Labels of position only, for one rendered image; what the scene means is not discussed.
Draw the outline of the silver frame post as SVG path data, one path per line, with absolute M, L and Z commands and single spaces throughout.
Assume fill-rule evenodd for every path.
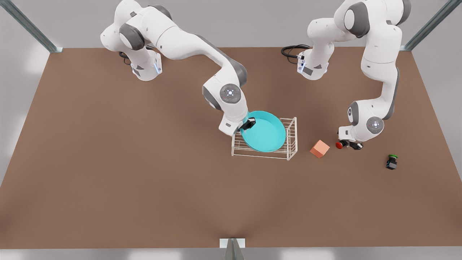
M 63 51 L 62 47 L 55 46 L 11 0 L 0 0 L 0 6 L 15 18 L 49 53 L 61 53 Z
M 241 252 L 241 249 L 245 248 L 244 238 L 221 238 L 219 248 L 226 249 L 224 260 L 244 260 Z
M 444 5 L 429 19 L 428 22 L 403 46 L 400 51 L 412 51 L 437 26 L 445 20 L 460 4 L 462 0 L 447 0 Z

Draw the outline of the orange cube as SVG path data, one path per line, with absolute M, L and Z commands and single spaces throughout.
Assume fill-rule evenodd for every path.
M 322 140 L 319 140 L 310 150 L 310 153 L 315 155 L 317 158 L 322 158 L 322 156 L 327 153 L 327 151 L 330 149 L 330 146 L 328 146 L 326 143 L 324 143 Z

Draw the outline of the teal plate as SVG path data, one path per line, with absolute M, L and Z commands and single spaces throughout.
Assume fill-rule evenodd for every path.
M 247 130 L 241 130 L 249 147 L 258 152 L 274 152 L 284 145 L 287 132 L 279 118 L 260 110 L 250 112 L 251 117 L 255 118 L 256 123 Z

